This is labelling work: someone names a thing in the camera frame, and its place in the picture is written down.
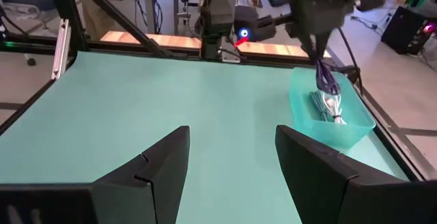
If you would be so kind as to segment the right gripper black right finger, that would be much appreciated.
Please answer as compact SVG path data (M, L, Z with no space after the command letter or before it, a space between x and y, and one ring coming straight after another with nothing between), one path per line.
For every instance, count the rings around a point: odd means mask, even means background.
M275 145L303 223L407 223L403 180L361 163L288 126Z

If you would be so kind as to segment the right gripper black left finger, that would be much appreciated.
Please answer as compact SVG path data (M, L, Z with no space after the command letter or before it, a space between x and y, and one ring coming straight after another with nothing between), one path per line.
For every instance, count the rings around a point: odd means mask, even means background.
M190 128L180 126L93 183L98 223L175 223L188 169Z

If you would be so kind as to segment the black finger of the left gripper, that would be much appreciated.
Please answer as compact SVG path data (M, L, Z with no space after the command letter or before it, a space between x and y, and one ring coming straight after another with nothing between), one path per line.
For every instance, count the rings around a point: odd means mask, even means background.
M330 37L329 32L324 32L317 34L317 56L318 62L322 62L324 58L324 52L326 50L326 46L328 44L328 39Z
M314 49L313 41L311 36L304 34L302 36L302 49L308 54L309 59L315 63L318 60L318 54Z

